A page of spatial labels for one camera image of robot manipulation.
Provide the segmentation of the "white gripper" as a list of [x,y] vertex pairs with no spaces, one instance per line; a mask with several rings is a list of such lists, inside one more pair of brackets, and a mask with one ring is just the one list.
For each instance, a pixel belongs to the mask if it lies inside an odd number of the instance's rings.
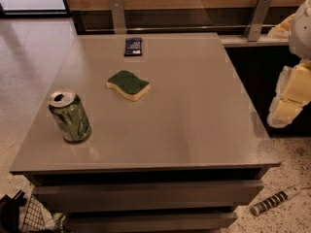
[[[268,36],[273,39],[289,38],[290,52],[301,59],[310,59],[311,0],[305,0],[295,14],[272,27]],[[300,61],[293,68],[285,66],[279,75],[275,92],[267,123],[273,128],[284,128],[311,102],[311,62]]]

